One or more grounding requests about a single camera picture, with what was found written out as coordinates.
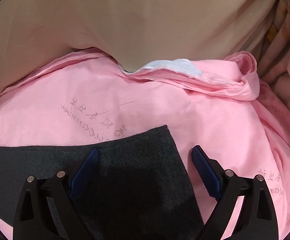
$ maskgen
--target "beige sheet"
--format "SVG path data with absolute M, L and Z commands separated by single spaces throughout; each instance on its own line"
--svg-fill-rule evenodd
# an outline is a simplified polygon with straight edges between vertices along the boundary
M 260 53 L 276 0 L 2 0 L 0 92 L 73 48 L 128 71 L 157 59 Z

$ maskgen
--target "pink bedsheet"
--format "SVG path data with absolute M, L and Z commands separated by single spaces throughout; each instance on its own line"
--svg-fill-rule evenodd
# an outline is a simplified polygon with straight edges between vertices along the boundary
M 290 231 L 290 111 L 260 86 L 249 53 L 192 63 L 203 73 L 123 73 L 103 52 L 68 54 L 0 95 L 0 146 L 93 144 L 167 124 L 204 221 L 216 201 L 191 162 L 196 144 L 239 176 L 265 177 L 283 239 Z M 239 197 L 223 238 L 241 204 Z M 11 239 L 12 228 L 1 220 L 0 228 Z

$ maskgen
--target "blue gripper pad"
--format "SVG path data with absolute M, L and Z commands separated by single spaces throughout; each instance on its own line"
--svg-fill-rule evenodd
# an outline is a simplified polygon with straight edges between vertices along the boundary
M 208 194 L 215 198 L 217 202 L 220 201 L 222 197 L 221 181 L 197 146 L 192 149 L 192 161 Z
M 68 197 L 70 199 L 78 198 L 82 195 L 98 161 L 99 151 L 93 148 L 69 183 Z

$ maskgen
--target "black cloth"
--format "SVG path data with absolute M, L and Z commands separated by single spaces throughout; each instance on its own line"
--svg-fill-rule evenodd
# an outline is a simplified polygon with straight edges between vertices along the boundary
M 52 177 L 93 147 L 99 164 L 73 202 L 97 240 L 195 239 L 203 221 L 167 126 L 95 145 L 0 147 L 0 218 L 12 225 L 28 176 Z

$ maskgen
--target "silver screw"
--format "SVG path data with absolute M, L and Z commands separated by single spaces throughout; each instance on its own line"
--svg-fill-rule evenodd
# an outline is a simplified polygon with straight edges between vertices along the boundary
M 34 176 L 29 176 L 29 177 L 27 178 L 27 181 L 28 181 L 28 182 L 33 182 L 33 181 L 34 181 L 34 179 L 35 179 L 35 177 L 34 177 Z
M 259 181 L 263 181 L 263 180 L 264 180 L 264 177 L 263 177 L 262 175 L 260 175 L 260 174 L 258 174 L 258 175 L 256 176 L 256 178 L 257 178 Z
M 234 172 L 232 170 L 226 170 L 225 174 L 229 177 L 233 177 L 234 176 Z
M 65 176 L 65 172 L 64 171 L 59 171 L 58 173 L 57 173 L 57 177 L 59 177 L 59 178 L 62 178 L 62 177 L 64 177 Z

